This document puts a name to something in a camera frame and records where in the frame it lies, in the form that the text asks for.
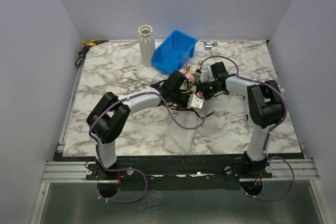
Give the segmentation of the white ribbed ceramic vase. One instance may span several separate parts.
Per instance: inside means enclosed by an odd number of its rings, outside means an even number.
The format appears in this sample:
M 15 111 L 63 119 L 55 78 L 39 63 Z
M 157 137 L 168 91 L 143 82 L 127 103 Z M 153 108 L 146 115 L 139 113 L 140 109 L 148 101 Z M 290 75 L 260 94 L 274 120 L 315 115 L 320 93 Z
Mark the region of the white ribbed ceramic vase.
M 150 25 L 142 25 L 139 27 L 138 32 L 142 63 L 146 67 L 151 67 L 152 57 L 155 51 L 153 28 Z

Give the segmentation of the blue plastic bin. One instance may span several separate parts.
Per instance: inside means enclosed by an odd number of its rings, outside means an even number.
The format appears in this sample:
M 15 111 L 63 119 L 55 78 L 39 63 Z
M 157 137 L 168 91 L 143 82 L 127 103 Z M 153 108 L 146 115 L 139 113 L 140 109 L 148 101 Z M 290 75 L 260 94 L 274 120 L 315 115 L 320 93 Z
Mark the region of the blue plastic bin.
M 175 29 L 154 51 L 152 66 L 170 75 L 194 56 L 198 39 Z

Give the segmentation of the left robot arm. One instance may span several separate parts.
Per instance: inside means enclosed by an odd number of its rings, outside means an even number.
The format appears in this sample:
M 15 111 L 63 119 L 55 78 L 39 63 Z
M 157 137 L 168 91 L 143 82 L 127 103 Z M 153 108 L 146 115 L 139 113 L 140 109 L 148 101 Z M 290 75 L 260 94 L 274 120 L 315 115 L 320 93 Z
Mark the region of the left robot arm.
M 188 79 L 173 71 L 166 80 L 151 84 L 146 89 L 127 95 L 105 93 L 86 119 L 89 136 L 96 142 L 98 173 L 104 179 L 116 175 L 117 155 L 115 140 L 121 134 L 130 115 L 168 103 L 187 108 L 191 93 Z

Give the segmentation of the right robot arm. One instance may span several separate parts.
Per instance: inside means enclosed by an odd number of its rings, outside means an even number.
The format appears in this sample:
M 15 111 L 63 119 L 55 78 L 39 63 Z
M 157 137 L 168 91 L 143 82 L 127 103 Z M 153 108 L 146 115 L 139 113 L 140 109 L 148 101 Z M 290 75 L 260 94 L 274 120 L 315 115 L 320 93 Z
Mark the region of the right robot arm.
M 249 178 L 259 174 L 267 163 L 271 132 L 287 117 L 288 108 L 275 80 L 266 82 L 229 74 L 223 62 L 211 65 L 213 81 L 198 81 L 196 90 L 206 100 L 217 93 L 235 93 L 245 98 L 249 121 L 253 124 L 250 144 L 243 154 L 242 173 Z

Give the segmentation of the flower bouquet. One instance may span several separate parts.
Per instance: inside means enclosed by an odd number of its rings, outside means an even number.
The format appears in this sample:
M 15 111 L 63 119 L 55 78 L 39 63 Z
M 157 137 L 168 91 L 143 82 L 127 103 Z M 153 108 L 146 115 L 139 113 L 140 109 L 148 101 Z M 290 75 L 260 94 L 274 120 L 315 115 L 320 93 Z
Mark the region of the flower bouquet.
M 185 128 L 196 127 L 202 119 L 197 119 L 196 112 L 179 112 L 175 119 L 182 126 L 172 121 L 165 132 L 164 149 L 178 155 L 190 154 L 192 141 L 195 139 L 196 129 L 186 130 Z

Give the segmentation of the brown ribbon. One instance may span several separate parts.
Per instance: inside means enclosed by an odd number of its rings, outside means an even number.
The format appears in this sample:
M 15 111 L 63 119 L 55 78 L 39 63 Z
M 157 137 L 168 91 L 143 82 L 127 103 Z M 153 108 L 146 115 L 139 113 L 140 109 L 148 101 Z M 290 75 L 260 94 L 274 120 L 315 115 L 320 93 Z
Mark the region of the brown ribbon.
M 195 115 L 196 115 L 199 119 L 208 118 L 209 116 L 213 115 L 214 112 L 215 112 L 215 110 L 212 111 L 212 112 L 210 112 L 210 113 L 208 113 L 208 114 L 206 114 L 206 115 L 205 115 L 205 114 L 204 114 L 204 115 L 200 115 L 196 110 L 194 110 Z

